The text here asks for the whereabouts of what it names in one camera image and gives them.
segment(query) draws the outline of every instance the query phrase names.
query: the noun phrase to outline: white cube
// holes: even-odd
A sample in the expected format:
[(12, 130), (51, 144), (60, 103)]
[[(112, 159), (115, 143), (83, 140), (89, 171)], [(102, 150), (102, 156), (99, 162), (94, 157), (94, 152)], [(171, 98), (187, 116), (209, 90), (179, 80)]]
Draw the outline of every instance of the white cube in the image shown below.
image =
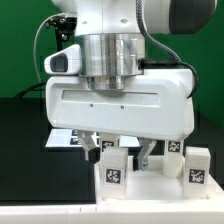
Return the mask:
[(102, 160), (102, 197), (124, 199), (127, 189), (128, 148), (107, 147)]
[(166, 141), (164, 150), (163, 174), (167, 177), (180, 177), (183, 174), (184, 142)]
[(206, 199), (211, 155), (207, 148), (187, 147), (183, 197)]

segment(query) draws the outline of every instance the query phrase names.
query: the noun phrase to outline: white plastic part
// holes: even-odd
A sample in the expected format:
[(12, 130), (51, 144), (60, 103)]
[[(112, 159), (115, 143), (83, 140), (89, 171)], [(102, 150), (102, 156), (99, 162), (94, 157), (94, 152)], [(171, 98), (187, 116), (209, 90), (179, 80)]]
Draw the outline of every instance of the white plastic part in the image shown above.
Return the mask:
[(169, 12), (171, 0), (146, 0), (144, 19), (148, 33), (170, 33)]
[(76, 6), (74, 0), (51, 0), (62, 12), (76, 13)]
[[(68, 58), (68, 70), (67, 72), (53, 72), (51, 69), (51, 60), (53, 57), (58, 56), (60, 54), (66, 54)], [(47, 57), (44, 61), (44, 68), (46, 73), (51, 75), (77, 75), (79, 74), (82, 67), (81, 61), (81, 49), (77, 44), (72, 45), (60, 52), (57, 52), (49, 57)]]
[(185, 158), (183, 197), (206, 199), (211, 159), (209, 150), (187, 147)]
[(165, 142), (163, 174), (167, 177), (180, 177), (183, 174), (184, 142)]
[(102, 160), (102, 197), (124, 199), (127, 190), (128, 148), (107, 147)]
[(136, 21), (135, 0), (74, 0), (74, 2), (78, 13), (76, 36), (140, 33)]
[(101, 151), (104, 152), (104, 150), (108, 146), (113, 146), (113, 147), (119, 146), (119, 139), (120, 139), (120, 135), (111, 135), (111, 134), (107, 134), (107, 133), (100, 133)]
[(91, 91), (85, 78), (52, 77), (47, 115), (54, 127), (180, 141), (194, 128), (188, 69), (147, 70), (123, 91)]

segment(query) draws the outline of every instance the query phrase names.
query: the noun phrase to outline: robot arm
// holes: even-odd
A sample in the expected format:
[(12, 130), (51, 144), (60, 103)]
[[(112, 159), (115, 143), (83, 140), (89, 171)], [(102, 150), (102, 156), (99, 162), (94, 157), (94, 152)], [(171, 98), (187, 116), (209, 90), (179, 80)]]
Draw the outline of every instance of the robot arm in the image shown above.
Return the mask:
[[(81, 135), (99, 132), (172, 141), (193, 131), (189, 95), (194, 72), (173, 62), (172, 68), (168, 63), (164, 69), (167, 61), (155, 63), (155, 69), (147, 67), (147, 61), (146, 67), (139, 64), (145, 58), (145, 38), (136, 20), (136, 2), (141, 1), (52, 1), (63, 11), (76, 8), (78, 14), (76, 44), (45, 60), (46, 71), (60, 76), (47, 84), (47, 113), (53, 126)], [(193, 33), (213, 15), (216, 4), (145, 0), (142, 17), (149, 33)], [(88, 154), (95, 150), (91, 135), (80, 140)]]

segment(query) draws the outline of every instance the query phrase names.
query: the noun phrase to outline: screw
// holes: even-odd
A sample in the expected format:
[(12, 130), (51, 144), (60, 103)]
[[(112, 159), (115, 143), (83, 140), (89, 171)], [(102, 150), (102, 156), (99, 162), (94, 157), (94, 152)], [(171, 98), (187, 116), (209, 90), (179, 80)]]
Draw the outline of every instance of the screw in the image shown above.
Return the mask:
[(144, 167), (148, 166), (148, 161), (143, 161), (142, 166), (144, 166)]
[(62, 40), (68, 40), (68, 36), (65, 35), (65, 34), (62, 34), (62, 35), (61, 35), (61, 38), (62, 38)]
[(64, 23), (64, 22), (65, 22), (65, 18), (61, 18), (60, 23)]

